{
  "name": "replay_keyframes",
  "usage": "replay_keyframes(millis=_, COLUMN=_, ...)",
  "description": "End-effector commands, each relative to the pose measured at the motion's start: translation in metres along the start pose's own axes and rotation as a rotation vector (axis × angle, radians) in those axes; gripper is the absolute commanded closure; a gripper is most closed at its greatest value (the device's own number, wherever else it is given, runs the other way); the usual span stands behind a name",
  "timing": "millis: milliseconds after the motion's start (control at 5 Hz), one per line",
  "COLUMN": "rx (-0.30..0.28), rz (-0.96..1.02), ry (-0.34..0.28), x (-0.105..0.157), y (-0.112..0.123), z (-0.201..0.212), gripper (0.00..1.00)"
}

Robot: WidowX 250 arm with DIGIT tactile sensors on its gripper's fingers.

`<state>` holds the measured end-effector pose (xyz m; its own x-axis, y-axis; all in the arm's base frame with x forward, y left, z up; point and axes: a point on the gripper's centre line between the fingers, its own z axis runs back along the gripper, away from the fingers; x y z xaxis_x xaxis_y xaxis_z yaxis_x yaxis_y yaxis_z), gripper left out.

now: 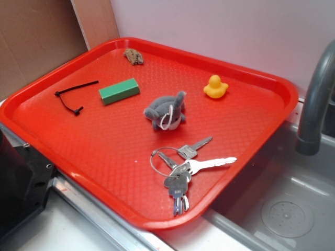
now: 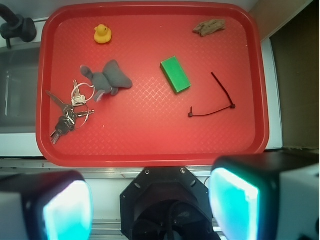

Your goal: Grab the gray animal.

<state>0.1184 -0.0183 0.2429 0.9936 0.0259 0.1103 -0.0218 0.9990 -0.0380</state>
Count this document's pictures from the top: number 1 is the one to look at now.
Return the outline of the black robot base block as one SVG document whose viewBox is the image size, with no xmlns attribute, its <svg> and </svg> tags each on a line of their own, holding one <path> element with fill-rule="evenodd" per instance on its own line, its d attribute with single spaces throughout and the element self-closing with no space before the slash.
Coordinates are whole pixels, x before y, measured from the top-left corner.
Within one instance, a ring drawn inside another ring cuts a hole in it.
<svg viewBox="0 0 335 251">
<path fill-rule="evenodd" d="M 55 165 L 33 146 L 12 146 L 1 132 L 1 242 L 46 207 Z"/>
</svg>

